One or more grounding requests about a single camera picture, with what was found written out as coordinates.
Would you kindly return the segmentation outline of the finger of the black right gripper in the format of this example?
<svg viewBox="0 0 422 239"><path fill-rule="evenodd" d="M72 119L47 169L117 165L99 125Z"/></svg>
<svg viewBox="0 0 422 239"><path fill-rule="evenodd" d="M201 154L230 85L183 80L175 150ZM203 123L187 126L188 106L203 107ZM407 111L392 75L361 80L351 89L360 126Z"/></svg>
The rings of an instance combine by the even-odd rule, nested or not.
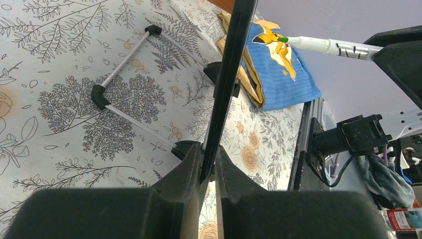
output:
<svg viewBox="0 0 422 239"><path fill-rule="evenodd" d="M376 33L364 44L382 47L371 59L421 109L422 27Z"/></svg>

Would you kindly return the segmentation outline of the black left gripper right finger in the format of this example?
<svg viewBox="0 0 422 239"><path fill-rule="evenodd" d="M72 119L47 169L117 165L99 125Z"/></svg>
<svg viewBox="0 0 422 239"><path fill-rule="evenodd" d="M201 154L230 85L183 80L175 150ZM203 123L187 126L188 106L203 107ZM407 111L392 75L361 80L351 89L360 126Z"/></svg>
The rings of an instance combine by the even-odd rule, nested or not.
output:
<svg viewBox="0 0 422 239"><path fill-rule="evenodd" d="M221 239L386 239L372 202L345 191L267 191L215 156L218 236Z"/></svg>

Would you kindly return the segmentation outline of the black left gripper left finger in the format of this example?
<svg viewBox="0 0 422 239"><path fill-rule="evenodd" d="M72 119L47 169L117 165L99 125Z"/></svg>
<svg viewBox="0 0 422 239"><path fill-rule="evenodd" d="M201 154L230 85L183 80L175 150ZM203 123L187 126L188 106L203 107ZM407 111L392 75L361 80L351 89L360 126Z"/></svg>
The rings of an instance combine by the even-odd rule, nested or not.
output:
<svg viewBox="0 0 422 239"><path fill-rule="evenodd" d="M148 188L45 189L20 208L7 239L196 239L202 148Z"/></svg>

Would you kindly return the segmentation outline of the white marker pen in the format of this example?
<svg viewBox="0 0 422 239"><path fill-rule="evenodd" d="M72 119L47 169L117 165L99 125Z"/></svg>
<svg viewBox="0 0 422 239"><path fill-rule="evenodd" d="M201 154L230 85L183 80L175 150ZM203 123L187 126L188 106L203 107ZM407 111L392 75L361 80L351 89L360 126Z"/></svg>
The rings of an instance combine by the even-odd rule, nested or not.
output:
<svg viewBox="0 0 422 239"><path fill-rule="evenodd" d="M278 41L303 50L368 61L372 61L372 57L384 48L382 46L305 36L280 37Z"/></svg>

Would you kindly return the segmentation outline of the white whiteboard black frame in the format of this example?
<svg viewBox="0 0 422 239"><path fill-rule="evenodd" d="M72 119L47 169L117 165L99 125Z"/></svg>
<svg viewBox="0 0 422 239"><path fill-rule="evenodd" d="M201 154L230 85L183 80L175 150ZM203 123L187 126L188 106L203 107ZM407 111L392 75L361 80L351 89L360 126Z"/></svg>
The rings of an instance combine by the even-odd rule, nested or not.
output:
<svg viewBox="0 0 422 239"><path fill-rule="evenodd" d="M206 181L211 168L215 162L215 156L218 151L219 143L223 134L223 128L229 112L231 100L238 96L239 83L237 74L241 65L241 58L246 46L247 37L250 31L253 16L255 14L257 1L255 0L237 0L231 14L231 20L228 26L226 37L226 46L224 48L222 61L208 64L204 67L205 74L214 82L214 105L207 127L206 136L202 144L202 152L205 154L200 174L200 182ZM184 159L192 141L180 141L173 143L164 138L159 133L152 130L147 125L137 121L124 112L118 110L104 97L104 92L113 77L120 70L117 67L101 84L94 85L91 91L91 99L100 110L109 110L121 118L129 121L148 134L163 141L172 148L172 153L180 160Z"/></svg>

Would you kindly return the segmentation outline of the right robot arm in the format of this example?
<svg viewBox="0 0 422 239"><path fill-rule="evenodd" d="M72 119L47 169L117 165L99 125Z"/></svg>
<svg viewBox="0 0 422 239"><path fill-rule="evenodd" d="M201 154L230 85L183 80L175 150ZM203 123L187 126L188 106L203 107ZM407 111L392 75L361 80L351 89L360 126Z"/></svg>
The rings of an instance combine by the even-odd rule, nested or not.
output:
<svg viewBox="0 0 422 239"><path fill-rule="evenodd" d="M340 47L341 56L365 55L373 61L416 105L409 110L362 115L338 122L322 130L316 118L311 120L309 146L316 155L348 151L351 156L375 153L391 140L418 131L422 127L422 27L413 26L380 32L360 46Z"/></svg>

